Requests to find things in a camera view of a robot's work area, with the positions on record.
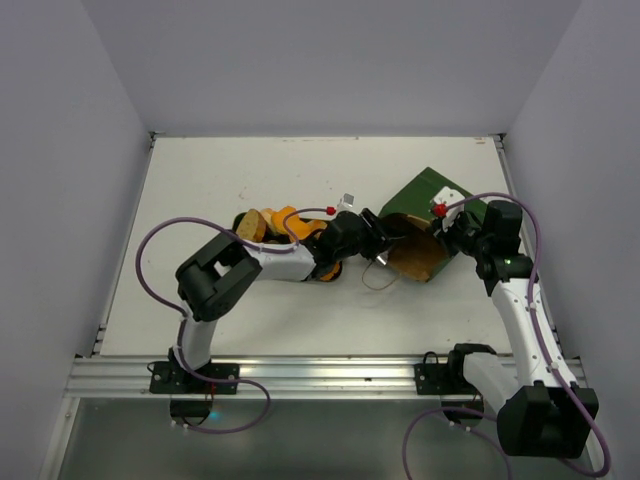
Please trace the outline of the green paper bag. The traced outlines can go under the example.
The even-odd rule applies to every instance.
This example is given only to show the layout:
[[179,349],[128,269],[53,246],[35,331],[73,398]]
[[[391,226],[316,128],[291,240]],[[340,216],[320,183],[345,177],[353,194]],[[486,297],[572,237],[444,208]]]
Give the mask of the green paper bag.
[[381,208],[378,217],[385,227],[401,236],[387,252],[386,266],[399,276],[427,283],[454,258],[431,231],[435,216],[431,200],[444,187],[470,197],[465,190],[431,167],[425,168]]

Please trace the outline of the long orange twisted bread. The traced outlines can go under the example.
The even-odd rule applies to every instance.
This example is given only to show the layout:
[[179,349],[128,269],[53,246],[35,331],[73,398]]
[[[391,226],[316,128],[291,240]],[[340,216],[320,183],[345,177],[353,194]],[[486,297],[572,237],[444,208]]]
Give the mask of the long orange twisted bread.
[[325,220],[302,219],[299,211],[292,206],[275,211],[271,216],[271,222],[276,232],[287,235],[291,242],[318,239],[320,233],[328,227]]

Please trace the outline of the small round bread roll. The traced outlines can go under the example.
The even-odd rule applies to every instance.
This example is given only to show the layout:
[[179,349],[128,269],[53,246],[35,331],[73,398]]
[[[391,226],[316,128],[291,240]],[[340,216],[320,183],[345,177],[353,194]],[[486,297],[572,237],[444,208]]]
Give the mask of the small round bread roll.
[[264,237],[266,237],[267,235],[275,235],[278,233],[272,219],[273,214],[274,211],[270,208],[265,208],[259,211],[258,231]]

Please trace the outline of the toasted bread slice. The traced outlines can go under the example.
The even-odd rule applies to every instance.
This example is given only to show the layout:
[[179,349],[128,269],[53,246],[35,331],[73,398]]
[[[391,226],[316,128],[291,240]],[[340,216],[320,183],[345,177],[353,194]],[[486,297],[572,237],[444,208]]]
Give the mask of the toasted bread slice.
[[256,243],[264,239],[266,231],[267,222],[261,212],[256,209],[248,210],[235,229],[241,239]]

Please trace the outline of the metal tongs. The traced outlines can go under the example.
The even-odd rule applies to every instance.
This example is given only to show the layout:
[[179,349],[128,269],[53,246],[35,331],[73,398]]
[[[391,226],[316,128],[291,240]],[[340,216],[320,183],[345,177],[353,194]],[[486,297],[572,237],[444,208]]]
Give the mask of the metal tongs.
[[375,262],[382,267],[386,267],[389,263],[389,255],[390,255],[389,251],[381,252],[376,256]]

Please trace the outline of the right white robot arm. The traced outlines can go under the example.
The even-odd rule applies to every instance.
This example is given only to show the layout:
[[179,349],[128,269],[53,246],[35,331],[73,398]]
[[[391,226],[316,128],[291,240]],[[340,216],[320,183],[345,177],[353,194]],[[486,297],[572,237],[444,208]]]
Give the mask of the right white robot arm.
[[485,346],[464,347],[445,369],[451,389],[475,387],[497,415],[502,450],[510,456],[563,460],[581,456],[599,401],[579,386],[557,346],[542,305],[533,258],[522,253],[523,210],[508,197],[490,201],[482,219],[458,192],[433,200],[436,239],[476,262],[476,274],[504,324],[515,360],[509,374]]

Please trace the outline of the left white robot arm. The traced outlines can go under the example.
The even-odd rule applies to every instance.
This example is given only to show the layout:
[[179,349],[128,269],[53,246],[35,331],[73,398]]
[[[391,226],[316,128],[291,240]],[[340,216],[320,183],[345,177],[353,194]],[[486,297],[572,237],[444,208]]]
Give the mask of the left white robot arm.
[[342,263],[361,256],[374,260],[401,237],[365,208],[359,213],[327,207],[323,229],[303,221],[310,208],[281,216],[288,244],[267,244],[223,231],[176,271],[178,294],[186,308],[172,359],[172,379],[185,392],[201,390],[209,379],[210,346],[218,321],[256,281],[331,281]]

